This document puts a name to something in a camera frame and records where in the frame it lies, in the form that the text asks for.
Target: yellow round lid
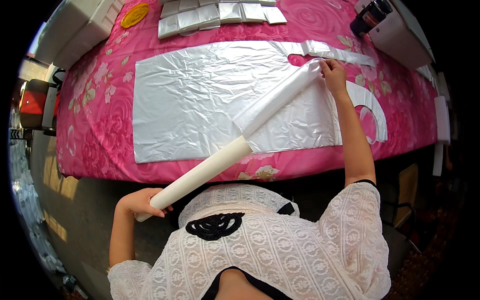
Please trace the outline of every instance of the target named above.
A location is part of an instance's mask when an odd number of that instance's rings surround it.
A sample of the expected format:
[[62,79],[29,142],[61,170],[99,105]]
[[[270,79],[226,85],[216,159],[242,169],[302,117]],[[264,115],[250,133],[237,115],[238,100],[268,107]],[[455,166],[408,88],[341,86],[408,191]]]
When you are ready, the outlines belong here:
[[120,26],[123,28],[131,27],[140,22],[148,13],[149,7],[146,3],[135,5],[121,20]]

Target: chair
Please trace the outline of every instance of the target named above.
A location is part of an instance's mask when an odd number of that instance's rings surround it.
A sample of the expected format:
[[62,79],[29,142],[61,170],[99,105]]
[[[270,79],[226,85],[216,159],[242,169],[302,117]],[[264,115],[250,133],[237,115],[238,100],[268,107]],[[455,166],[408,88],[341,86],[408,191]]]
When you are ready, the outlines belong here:
[[[393,280],[402,268],[403,262],[414,244],[409,240],[415,228],[417,213],[414,208],[418,184],[418,165],[413,164],[400,172],[395,186],[380,183],[380,217],[383,223],[383,236],[388,244],[388,270]],[[403,235],[397,228],[409,222],[408,233]]]
[[60,100],[62,80],[58,78],[64,69],[52,75],[54,84],[32,79],[26,83],[20,100],[20,124],[22,128],[41,130],[46,135],[56,135],[57,108]]

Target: woman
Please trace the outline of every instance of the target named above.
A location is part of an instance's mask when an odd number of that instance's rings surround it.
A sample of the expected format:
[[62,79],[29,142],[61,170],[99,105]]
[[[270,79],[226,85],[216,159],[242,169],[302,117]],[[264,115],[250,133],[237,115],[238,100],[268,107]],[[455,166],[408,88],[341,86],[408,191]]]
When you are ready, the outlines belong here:
[[113,299],[380,299],[388,292],[370,146],[345,70],[335,60],[321,67],[338,111],[345,189],[320,220],[299,218],[295,203],[269,190],[217,185],[181,212],[180,229],[152,267],[135,260],[133,214],[164,217],[167,210],[149,205],[160,189],[127,195],[117,204],[110,241]]

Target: white lace blouse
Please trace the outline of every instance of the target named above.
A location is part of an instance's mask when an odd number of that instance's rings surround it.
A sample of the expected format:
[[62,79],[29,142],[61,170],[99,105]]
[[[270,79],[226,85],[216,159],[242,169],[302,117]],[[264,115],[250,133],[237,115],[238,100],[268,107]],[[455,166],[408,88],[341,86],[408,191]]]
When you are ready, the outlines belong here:
[[[236,266],[292,299],[381,299],[390,289],[388,246],[382,236],[380,195],[353,183],[316,223],[276,212],[289,200],[246,184],[217,185],[195,197],[179,217],[154,266],[114,265],[113,299],[201,299],[216,275]],[[207,241],[188,233],[189,221],[244,212],[229,236]]]

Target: woman's arm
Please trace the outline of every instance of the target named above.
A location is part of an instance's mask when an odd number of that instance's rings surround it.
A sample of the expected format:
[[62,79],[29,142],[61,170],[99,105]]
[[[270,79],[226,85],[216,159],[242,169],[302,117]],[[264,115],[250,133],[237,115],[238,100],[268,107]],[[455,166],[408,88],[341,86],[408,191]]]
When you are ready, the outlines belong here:
[[135,259],[133,225],[135,214],[151,214],[164,217],[167,210],[150,206],[150,198],[162,189],[143,189],[121,198],[115,208],[112,235],[110,237],[110,267],[127,260]]
[[376,184],[372,151],[368,144],[352,100],[347,92],[347,75],[336,61],[321,61],[323,78],[335,99],[343,143],[345,161],[345,186],[362,179]]

